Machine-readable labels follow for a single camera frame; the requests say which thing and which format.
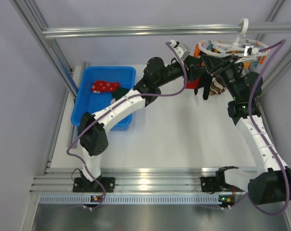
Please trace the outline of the white round clip hanger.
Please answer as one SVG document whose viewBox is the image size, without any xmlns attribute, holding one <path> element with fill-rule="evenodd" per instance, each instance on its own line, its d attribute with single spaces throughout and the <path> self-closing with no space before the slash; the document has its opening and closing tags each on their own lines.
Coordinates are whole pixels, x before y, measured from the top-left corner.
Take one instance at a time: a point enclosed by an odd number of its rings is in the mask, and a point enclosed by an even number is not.
<svg viewBox="0 0 291 231">
<path fill-rule="evenodd" d="M 249 20 L 247 18 L 243 18 L 240 21 L 240 31 L 234 40 L 202 40 L 198 43 L 198 46 L 206 55 L 214 57 L 237 55 L 240 58 L 243 56 L 246 46 L 254 46 L 259 48 L 259 56 L 257 59 L 266 57 L 270 52 L 267 45 L 257 40 L 243 38 L 246 36 L 248 27 Z"/>
</svg>

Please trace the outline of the black striped sock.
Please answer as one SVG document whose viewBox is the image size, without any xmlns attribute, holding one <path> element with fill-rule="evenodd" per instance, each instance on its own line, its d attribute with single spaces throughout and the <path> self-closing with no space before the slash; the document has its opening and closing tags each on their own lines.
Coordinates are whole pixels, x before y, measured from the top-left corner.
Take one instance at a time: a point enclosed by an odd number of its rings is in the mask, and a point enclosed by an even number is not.
<svg viewBox="0 0 291 231">
<path fill-rule="evenodd" d="M 202 97 L 203 97 L 203 100 L 207 100 L 209 98 L 209 95 L 210 95 L 210 87 L 212 84 L 211 75 L 205 72 L 197 78 L 197 81 L 198 81 L 198 84 L 194 88 L 194 94 L 197 95 L 198 90 L 203 88 Z"/>
</svg>

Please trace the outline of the orange clothes peg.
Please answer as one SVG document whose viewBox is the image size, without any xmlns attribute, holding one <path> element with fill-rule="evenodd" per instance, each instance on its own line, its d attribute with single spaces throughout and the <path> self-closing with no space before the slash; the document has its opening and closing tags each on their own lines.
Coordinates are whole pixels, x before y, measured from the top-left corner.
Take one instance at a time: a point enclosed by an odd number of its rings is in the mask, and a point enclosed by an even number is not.
<svg viewBox="0 0 291 231">
<path fill-rule="evenodd" d="M 204 54 L 204 52 L 202 52 L 201 50 L 200 50 L 200 48 L 199 48 L 199 46 L 198 46 L 198 44 L 196 45 L 196 47 L 195 47 L 195 50 L 194 50 L 194 57 L 196 57 L 196 58 L 199 58 L 201 55 L 203 55 Z"/>
</svg>

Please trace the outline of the red santa sock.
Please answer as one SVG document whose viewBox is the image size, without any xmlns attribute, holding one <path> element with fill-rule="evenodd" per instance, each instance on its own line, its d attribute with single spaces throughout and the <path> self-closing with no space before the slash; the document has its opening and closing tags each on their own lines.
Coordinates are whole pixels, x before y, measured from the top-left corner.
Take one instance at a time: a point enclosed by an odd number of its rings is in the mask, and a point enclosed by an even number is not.
<svg viewBox="0 0 291 231">
<path fill-rule="evenodd" d="M 199 82 L 200 82 L 200 77 L 196 78 L 193 81 L 188 81 L 186 84 L 186 89 L 198 89 L 199 86 Z"/>
</svg>

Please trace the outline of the red snowflake sock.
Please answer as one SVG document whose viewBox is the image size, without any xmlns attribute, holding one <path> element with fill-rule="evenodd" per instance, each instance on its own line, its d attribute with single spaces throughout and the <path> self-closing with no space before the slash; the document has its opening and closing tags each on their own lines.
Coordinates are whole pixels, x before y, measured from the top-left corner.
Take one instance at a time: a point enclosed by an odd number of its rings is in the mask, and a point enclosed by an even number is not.
<svg viewBox="0 0 291 231">
<path fill-rule="evenodd" d="M 97 80 L 93 83 L 91 92 L 103 93 L 103 92 L 114 92 L 120 87 L 118 82 L 106 82 L 102 80 Z"/>
</svg>

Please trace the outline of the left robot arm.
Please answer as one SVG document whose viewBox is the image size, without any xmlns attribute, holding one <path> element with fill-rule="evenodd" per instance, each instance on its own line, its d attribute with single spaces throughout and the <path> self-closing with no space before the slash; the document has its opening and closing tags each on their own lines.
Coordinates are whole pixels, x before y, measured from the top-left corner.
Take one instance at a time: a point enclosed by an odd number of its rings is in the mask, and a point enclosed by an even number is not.
<svg viewBox="0 0 291 231">
<path fill-rule="evenodd" d="M 85 112 L 81 117 L 78 142 L 82 147 L 83 168 L 75 180 L 74 192 L 96 192 L 110 183 L 101 176 L 100 157 L 108 147 L 107 133 L 122 119 L 143 109 L 161 97 L 160 87 L 183 77 L 184 86 L 199 80 L 205 72 L 202 60 L 191 55 L 185 59 L 173 58 L 165 65 L 159 57 L 151 58 L 144 69 L 141 80 L 130 90 L 119 94 L 110 106 L 95 113 Z"/>
</svg>

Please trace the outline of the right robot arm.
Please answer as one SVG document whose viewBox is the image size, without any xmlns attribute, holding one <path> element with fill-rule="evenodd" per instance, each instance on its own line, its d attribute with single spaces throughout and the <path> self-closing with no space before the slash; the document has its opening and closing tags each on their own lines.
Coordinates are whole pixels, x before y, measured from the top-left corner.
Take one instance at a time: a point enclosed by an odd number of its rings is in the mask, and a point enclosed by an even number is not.
<svg viewBox="0 0 291 231">
<path fill-rule="evenodd" d="M 233 100 L 228 115 L 242 134 L 257 167 L 249 174 L 238 167 L 221 167 L 216 171 L 216 185 L 222 191 L 232 186 L 245 191 L 254 204 L 263 205 L 291 200 L 291 168 L 277 153 L 264 128 L 256 98 L 262 92 L 262 77 L 256 72 L 242 74 L 244 65 L 239 57 L 213 57 L 203 54 L 206 73 L 220 77 Z"/>
</svg>

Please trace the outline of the brown patterned sock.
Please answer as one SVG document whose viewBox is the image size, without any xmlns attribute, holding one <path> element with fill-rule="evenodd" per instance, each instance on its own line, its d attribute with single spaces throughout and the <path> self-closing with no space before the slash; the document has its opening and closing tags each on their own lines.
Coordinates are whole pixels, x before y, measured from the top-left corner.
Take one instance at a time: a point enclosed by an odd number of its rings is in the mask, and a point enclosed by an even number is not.
<svg viewBox="0 0 291 231">
<path fill-rule="evenodd" d="M 213 96 L 213 95 L 220 95 L 222 93 L 224 93 L 226 90 L 226 85 L 225 83 L 223 82 L 222 78 L 221 77 L 217 77 L 217 78 L 214 78 L 211 85 L 210 85 L 210 93 L 209 95 L 210 96 Z"/>
</svg>

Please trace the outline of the green tree sock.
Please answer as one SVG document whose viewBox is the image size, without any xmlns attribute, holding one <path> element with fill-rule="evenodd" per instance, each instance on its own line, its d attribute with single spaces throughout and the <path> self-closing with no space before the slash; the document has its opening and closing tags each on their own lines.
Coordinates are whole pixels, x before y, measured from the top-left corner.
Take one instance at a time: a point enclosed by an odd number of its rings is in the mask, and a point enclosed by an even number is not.
<svg viewBox="0 0 291 231">
<path fill-rule="evenodd" d="M 121 99 L 124 95 L 126 95 L 130 89 L 118 87 L 115 91 L 111 93 L 112 101 L 111 103 L 116 102 L 117 100 Z"/>
</svg>

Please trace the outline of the blue plastic bin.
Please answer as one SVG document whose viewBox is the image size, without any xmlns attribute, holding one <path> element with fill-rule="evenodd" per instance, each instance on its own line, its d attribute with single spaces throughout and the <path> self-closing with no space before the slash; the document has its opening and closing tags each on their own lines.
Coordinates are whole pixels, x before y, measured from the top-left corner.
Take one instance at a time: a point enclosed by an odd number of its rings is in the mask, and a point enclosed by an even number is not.
<svg viewBox="0 0 291 231">
<path fill-rule="evenodd" d="M 75 104 L 75 121 L 81 121 L 85 112 L 95 113 L 111 105 L 111 92 L 91 92 L 97 80 L 118 82 L 120 87 L 131 89 L 135 85 L 136 70 L 131 66 L 90 66 L 82 76 Z"/>
</svg>

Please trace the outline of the short aluminium profile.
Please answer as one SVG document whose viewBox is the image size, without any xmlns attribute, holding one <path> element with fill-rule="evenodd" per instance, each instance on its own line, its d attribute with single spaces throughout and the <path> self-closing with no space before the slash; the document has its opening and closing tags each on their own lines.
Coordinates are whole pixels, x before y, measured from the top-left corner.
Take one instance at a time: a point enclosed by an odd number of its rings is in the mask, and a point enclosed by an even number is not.
<svg viewBox="0 0 291 231">
<path fill-rule="evenodd" d="M 82 76 L 83 76 L 83 72 L 84 70 L 90 66 L 89 62 L 82 62 L 80 65 L 77 65 L 73 71 L 73 80 L 75 81 L 76 85 L 78 87 L 80 87 L 80 83 L 82 80 Z M 73 110 L 72 110 L 72 115 L 71 115 L 71 127 L 70 127 L 70 131 L 68 134 L 68 143 L 67 146 L 69 147 L 73 141 L 77 138 L 78 136 L 78 129 L 79 129 L 79 124 L 80 124 L 80 120 L 78 120 L 77 122 L 75 121 L 74 118 L 74 114 L 75 114 L 75 104 L 76 104 L 76 99 L 73 100 Z"/>
</svg>

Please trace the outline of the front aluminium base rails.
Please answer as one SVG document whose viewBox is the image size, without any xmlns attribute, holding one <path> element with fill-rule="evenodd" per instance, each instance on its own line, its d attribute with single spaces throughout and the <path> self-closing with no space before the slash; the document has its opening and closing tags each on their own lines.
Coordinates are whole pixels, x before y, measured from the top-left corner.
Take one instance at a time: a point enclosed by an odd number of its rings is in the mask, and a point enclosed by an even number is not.
<svg viewBox="0 0 291 231">
<path fill-rule="evenodd" d="M 200 193 L 201 177 L 214 177 L 217 167 L 203 168 L 103 168 L 102 177 L 114 177 L 114 193 Z M 54 194 L 73 192 L 72 168 L 48 168 L 35 176 L 30 192 Z"/>
</svg>

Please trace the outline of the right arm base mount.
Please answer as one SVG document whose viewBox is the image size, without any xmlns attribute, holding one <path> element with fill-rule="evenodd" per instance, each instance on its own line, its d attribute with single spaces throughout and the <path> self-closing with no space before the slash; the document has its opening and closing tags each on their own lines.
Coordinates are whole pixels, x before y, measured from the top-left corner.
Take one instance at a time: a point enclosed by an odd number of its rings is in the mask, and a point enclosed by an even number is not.
<svg viewBox="0 0 291 231">
<path fill-rule="evenodd" d="M 214 194 L 218 192 L 232 191 L 230 186 L 222 186 L 218 183 L 216 177 L 200 177 L 201 190 L 204 193 Z"/>
</svg>

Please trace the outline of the horizontal aluminium rail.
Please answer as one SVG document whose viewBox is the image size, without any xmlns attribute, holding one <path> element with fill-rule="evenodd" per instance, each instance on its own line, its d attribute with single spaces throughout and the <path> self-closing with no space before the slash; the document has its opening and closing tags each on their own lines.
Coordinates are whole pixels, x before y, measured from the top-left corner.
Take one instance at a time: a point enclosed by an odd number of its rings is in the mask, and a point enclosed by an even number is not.
<svg viewBox="0 0 291 231">
<path fill-rule="evenodd" d="M 45 28 L 46 39 L 86 38 L 86 37 L 127 37 L 166 35 L 216 35 L 237 34 L 244 28 L 242 24 L 207 24 L 181 26 L 106 26 L 106 27 L 66 27 Z M 249 23 L 246 34 L 291 33 L 291 22 Z"/>
</svg>

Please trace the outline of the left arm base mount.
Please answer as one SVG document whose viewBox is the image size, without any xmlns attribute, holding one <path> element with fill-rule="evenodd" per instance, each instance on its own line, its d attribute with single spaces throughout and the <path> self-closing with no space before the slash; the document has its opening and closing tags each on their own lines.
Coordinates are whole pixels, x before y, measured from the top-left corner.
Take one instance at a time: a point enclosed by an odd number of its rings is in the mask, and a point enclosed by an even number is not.
<svg viewBox="0 0 291 231">
<path fill-rule="evenodd" d="M 113 177 L 99 177 L 98 181 L 105 188 L 105 191 L 111 193 L 115 188 L 115 178 Z M 79 177 L 74 179 L 73 190 L 74 193 L 102 193 L 102 187 L 95 181 L 90 182 L 86 178 Z"/>
</svg>

